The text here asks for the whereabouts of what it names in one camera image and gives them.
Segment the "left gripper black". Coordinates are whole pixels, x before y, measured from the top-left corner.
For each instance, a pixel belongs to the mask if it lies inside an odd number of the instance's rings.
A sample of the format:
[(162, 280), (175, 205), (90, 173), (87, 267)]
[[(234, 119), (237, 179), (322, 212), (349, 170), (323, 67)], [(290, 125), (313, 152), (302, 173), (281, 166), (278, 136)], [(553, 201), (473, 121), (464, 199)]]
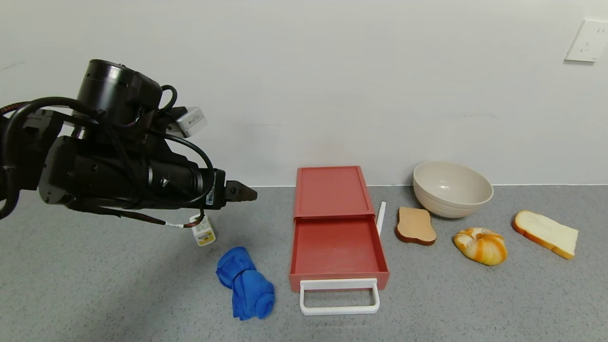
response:
[(200, 169), (193, 162), (173, 164), (152, 160), (148, 165), (150, 209), (219, 209), (227, 203), (255, 201), (258, 193), (239, 181), (226, 181), (219, 169)]

